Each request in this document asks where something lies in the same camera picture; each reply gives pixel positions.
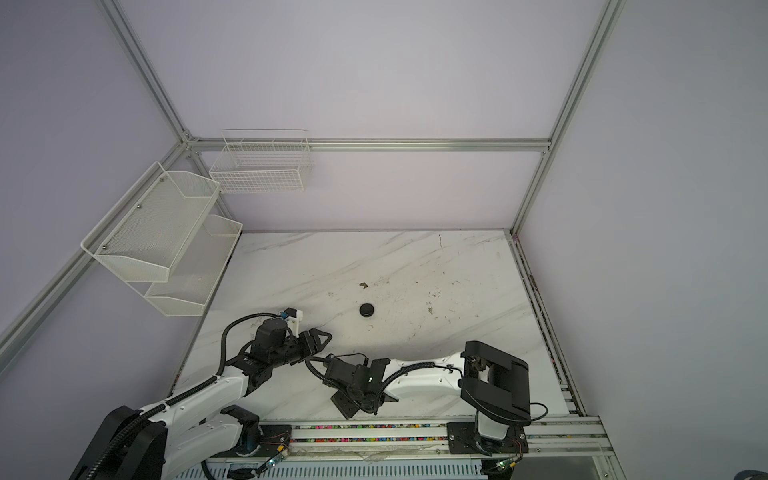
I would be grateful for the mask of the black earbud charging case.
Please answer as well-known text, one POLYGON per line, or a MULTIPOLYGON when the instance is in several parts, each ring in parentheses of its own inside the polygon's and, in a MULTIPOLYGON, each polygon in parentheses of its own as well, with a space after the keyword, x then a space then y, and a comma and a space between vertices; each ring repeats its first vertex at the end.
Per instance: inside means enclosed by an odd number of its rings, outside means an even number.
POLYGON ((371 303, 364 303, 359 307, 359 314, 364 318, 369 318, 375 313, 375 307, 371 303))

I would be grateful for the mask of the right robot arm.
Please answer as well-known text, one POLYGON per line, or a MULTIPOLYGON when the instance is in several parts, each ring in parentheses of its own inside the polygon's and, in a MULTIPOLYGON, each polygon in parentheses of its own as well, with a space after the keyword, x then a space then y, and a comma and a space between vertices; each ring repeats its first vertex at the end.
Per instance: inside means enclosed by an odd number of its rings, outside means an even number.
POLYGON ((343 355, 329 354, 304 364, 335 390, 331 401, 347 420, 358 413, 377 415, 387 403, 422 394, 460 399, 474 409, 474 420, 447 424, 452 454, 522 456, 529 451, 524 428, 549 413, 546 405, 530 400, 529 365, 480 341, 431 360, 379 358, 352 364, 343 355))

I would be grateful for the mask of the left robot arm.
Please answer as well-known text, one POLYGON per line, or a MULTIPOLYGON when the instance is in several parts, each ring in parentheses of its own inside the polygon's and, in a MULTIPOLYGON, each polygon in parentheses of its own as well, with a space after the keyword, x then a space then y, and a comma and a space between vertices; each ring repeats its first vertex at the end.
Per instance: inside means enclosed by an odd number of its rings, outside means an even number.
POLYGON ((253 313, 222 331, 215 372, 202 382, 139 409, 121 406, 99 426, 74 468, 74 479, 172 479, 205 467, 222 452, 249 456, 281 450, 281 438, 264 434, 258 414, 239 401, 283 366, 322 352, 333 336, 301 331, 300 311, 253 313))

